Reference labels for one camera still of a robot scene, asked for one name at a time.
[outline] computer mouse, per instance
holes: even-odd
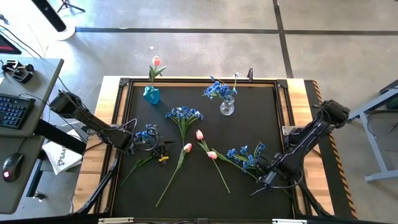
[[[18,179],[19,174],[21,173],[21,165],[24,155],[15,152],[7,157],[4,165],[2,167],[2,178],[6,182],[14,182]]]

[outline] vase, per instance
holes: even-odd
[[[160,99],[160,91],[153,86],[145,86],[144,98],[149,103],[156,105]]]
[[[221,113],[225,116],[231,115],[235,109],[234,102],[235,99],[232,96],[227,96],[220,106]]]

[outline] concrete floor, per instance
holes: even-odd
[[[86,13],[64,9],[60,15],[79,27],[277,29],[272,0],[71,1]],[[58,0],[50,2],[54,8],[60,5]],[[279,6],[284,29],[398,30],[398,2],[393,0],[279,0]],[[10,27],[40,50],[20,24]],[[169,76],[230,77],[234,72],[245,74],[251,67],[255,77],[287,76],[278,34],[79,32],[64,42],[37,35],[46,57],[65,59],[61,78],[92,111],[104,75],[146,75],[154,55],[168,65],[165,75]],[[398,77],[398,35],[286,35],[286,40],[294,77],[316,80],[323,99],[337,100],[351,109],[377,96]],[[397,120],[396,115],[390,117],[384,128]],[[55,114],[50,121],[63,124]],[[398,178],[365,182],[363,176],[379,168],[361,123],[346,125],[334,136],[359,218],[396,223]],[[398,168],[394,146],[382,147],[391,169]],[[0,220],[68,213],[76,180],[76,174],[44,175],[38,190],[49,195],[49,200],[39,203],[23,198],[15,214],[0,215]]]

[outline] orange and black striped tape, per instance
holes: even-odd
[[[313,85],[315,87],[315,92],[317,93],[317,96],[318,96],[319,104],[321,104],[322,103],[322,97],[321,97],[321,93],[319,91],[318,83],[316,81],[312,81],[312,82],[313,82]],[[334,139],[334,137],[331,134],[329,134],[329,138],[330,138],[330,142],[331,142],[331,147],[333,148],[333,153],[335,154],[337,166],[338,166],[338,169],[340,171],[341,180],[343,181],[344,189],[346,191],[348,204],[351,207],[351,213],[353,214],[353,216],[356,219],[358,219],[358,215],[356,214],[356,210],[354,208],[354,202],[353,202],[353,199],[351,198],[351,193],[349,192],[347,179],[346,179],[346,176],[345,176],[344,170],[343,170],[343,165],[341,163],[341,159],[340,159],[340,156],[339,156],[338,151],[337,151],[335,139]]]

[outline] white stand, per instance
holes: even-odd
[[[69,39],[71,36],[73,36],[75,34],[76,27],[73,24],[71,24],[69,22],[65,22],[65,25],[67,26],[67,28],[64,31],[62,31],[62,32],[57,32],[54,29],[53,36],[54,36],[55,40],[59,40],[59,41],[67,40],[67,39]]]

